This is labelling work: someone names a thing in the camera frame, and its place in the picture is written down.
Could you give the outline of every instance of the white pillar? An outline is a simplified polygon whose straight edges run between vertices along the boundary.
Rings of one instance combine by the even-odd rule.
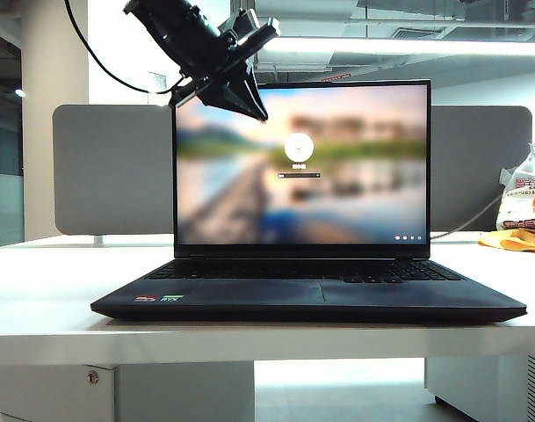
[[[87,35],[87,0],[71,0]],[[59,234],[54,224],[52,114],[87,104],[88,54],[61,0],[25,0],[22,24],[25,240]]]

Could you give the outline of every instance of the power cord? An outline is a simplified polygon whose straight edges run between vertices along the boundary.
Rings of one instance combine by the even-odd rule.
[[[174,88],[176,88],[179,84],[181,84],[181,82],[185,79],[184,76],[181,76],[181,78],[175,82],[173,85],[171,85],[170,88],[168,88],[167,90],[165,91],[159,91],[159,92],[151,92],[151,91],[148,91],[148,90],[144,90],[142,88],[138,88],[134,85],[131,85],[129,84],[128,82],[125,82],[123,81],[122,79],[118,78],[117,76],[115,76],[113,73],[111,73],[110,70],[108,70],[105,65],[98,59],[98,57],[96,56],[96,54],[93,52],[93,50],[91,49],[90,45],[88,44],[88,41],[83,37],[82,35],[82,32],[80,31],[80,28],[79,26],[77,25],[77,22],[76,20],[74,19],[74,14],[72,13],[72,8],[70,7],[70,1],[69,0],[64,0],[64,4],[66,5],[66,11],[68,12],[68,17],[70,19],[70,23],[72,24],[72,26],[74,27],[74,30],[76,31],[76,34],[78,36],[78,38],[80,39],[80,41],[82,42],[82,44],[85,46],[85,48],[88,50],[88,52],[90,53],[91,57],[93,57],[93,60],[95,60],[95,62],[99,65],[99,67],[107,74],[109,75],[110,77],[112,77],[115,81],[119,82],[120,84],[123,84],[125,86],[127,86],[128,88],[130,88],[131,90],[135,90],[135,91],[138,91],[138,92],[144,92],[145,94],[167,94],[169,92],[172,92]]]
[[[460,231],[462,230],[463,228],[465,228],[466,226],[468,226],[469,224],[471,224],[472,222],[474,222],[478,217],[480,217],[482,214],[484,214],[486,211],[488,211],[488,208],[490,208],[492,205],[494,205],[498,200],[500,200],[503,196],[503,193],[496,196],[494,200],[492,200],[489,204],[487,204],[478,214],[476,214],[474,217],[472,217],[470,220],[468,220],[467,222],[464,222],[462,224],[460,224],[456,229],[452,229],[451,231],[448,231],[447,233],[443,233],[442,235],[437,235],[437,236],[432,236],[430,238],[430,240],[435,240],[435,239],[439,239],[440,237],[445,237],[445,236],[449,236],[451,235],[452,233],[456,232],[456,231]]]

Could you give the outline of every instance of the white plastic bag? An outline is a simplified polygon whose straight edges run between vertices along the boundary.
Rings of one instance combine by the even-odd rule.
[[[529,156],[510,174],[502,170],[500,183],[505,185],[502,204],[497,214],[499,230],[523,228],[535,231],[532,198],[535,194],[535,144]]]

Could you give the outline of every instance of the white desk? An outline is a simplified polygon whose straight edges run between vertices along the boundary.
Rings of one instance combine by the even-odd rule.
[[[431,258],[526,303],[528,315],[472,327],[130,324],[89,305],[169,261],[171,236],[109,236],[103,247],[58,236],[0,248],[0,367],[535,354],[535,254],[463,235],[433,244]]]

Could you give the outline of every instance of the ceiling light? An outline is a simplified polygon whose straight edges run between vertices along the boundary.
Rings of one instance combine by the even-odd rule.
[[[535,55],[535,42],[514,41],[283,37],[271,40],[264,48],[280,52],[343,52],[368,55]]]

